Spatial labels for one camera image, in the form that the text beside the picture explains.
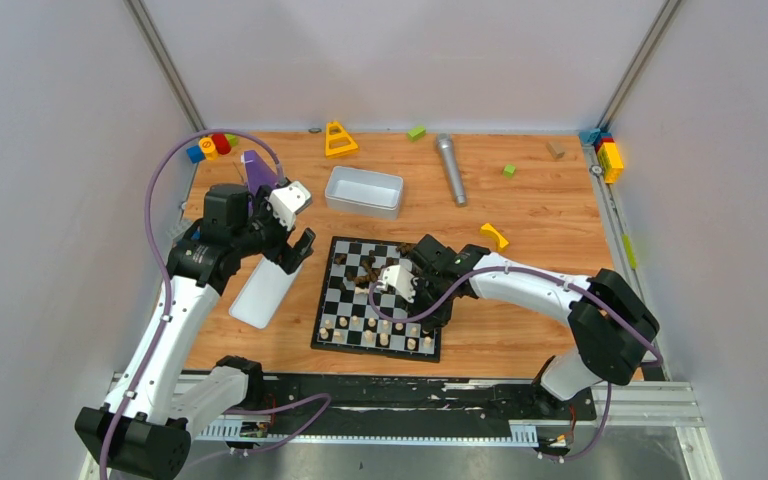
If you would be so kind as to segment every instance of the purple block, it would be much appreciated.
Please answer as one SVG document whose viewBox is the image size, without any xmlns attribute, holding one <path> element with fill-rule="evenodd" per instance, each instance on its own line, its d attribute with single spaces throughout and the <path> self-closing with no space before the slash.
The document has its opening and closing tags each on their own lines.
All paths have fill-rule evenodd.
<svg viewBox="0 0 768 480">
<path fill-rule="evenodd" d="M 275 187 L 278 184 L 278 174 L 254 150 L 243 152 L 243 166 L 246 168 L 246 184 L 252 194 L 256 194 L 262 185 Z"/>
</svg>

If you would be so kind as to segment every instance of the chessboard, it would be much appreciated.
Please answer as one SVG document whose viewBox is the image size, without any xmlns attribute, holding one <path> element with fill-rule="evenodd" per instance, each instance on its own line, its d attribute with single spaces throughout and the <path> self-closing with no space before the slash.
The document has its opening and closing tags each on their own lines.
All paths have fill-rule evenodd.
<svg viewBox="0 0 768 480">
<path fill-rule="evenodd" d="M 368 276 L 362 264 L 373 270 L 398 263 L 413 264 L 399 253 L 399 242 L 363 238 L 333 237 L 322 296 L 313 324 L 310 347 L 347 353 L 372 353 L 388 357 L 428 362 L 440 361 L 442 331 L 423 332 L 419 324 L 381 320 L 368 304 L 365 293 L 355 287 L 369 287 L 354 280 Z M 407 301 L 395 292 L 375 292 L 381 313 L 392 318 L 407 318 Z"/>
</svg>

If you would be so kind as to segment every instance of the gray floor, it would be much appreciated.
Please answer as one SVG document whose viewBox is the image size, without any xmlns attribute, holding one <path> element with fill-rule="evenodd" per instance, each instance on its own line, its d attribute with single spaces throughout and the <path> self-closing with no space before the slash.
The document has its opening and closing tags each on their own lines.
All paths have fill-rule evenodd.
<svg viewBox="0 0 768 480">
<path fill-rule="evenodd" d="M 592 435 L 580 426 L 578 448 Z M 224 449 L 196 442 L 190 460 Z M 248 458 L 222 456 L 184 470 L 180 480 L 394 480 L 394 479 L 687 479 L 675 431 L 609 427 L 598 447 L 577 461 L 556 465 L 530 449 L 290 444 Z"/>
</svg>

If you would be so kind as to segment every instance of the yellow block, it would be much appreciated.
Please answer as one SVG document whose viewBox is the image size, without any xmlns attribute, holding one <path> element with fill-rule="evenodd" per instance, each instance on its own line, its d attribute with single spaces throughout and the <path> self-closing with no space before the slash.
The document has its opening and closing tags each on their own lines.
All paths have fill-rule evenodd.
<svg viewBox="0 0 768 480">
<path fill-rule="evenodd" d="M 204 153 L 204 158 L 207 160 L 216 160 L 219 158 L 219 152 L 216 151 L 216 145 L 210 137 L 204 137 L 199 140 L 199 148 Z"/>
<path fill-rule="evenodd" d="M 505 249 L 508 248 L 508 245 L 510 245 L 510 242 L 508 242 L 508 239 L 503 237 L 501 233 L 499 233 L 498 230 L 496 230 L 493 225 L 490 225 L 489 223 L 485 223 L 481 226 L 481 229 L 479 230 L 482 235 L 485 237 L 490 237 L 496 242 L 496 251 L 499 253 L 502 253 L 505 251 Z"/>
<path fill-rule="evenodd" d="M 325 127 L 325 158 L 337 158 L 360 150 L 349 132 L 340 122 L 328 122 Z"/>
<path fill-rule="evenodd" d="M 614 142 L 603 142 L 602 148 L 596 154 L 599 158 L 599 165 L 605 171 L 605 183 L 614 183 L 622 175 L 623 164 L 620 157 L 620 151 Z"/>
</svg>

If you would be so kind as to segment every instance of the red and yellow blocks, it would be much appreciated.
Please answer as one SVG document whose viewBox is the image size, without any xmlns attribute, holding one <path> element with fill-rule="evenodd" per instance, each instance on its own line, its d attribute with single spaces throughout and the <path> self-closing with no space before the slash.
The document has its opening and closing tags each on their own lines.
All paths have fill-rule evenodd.
<svg viewBox="0 0 768 480">
<path fill-rule="evenodd" d="M 599 159 L 599 165 L 604 170 L 605 183 L 614 183 L 619 180 L 623 172 L 622 157 L 614 143 L 613 137 L 609 134 L 602 134 L 596 141 L 596 157 Z"/>
</svg>

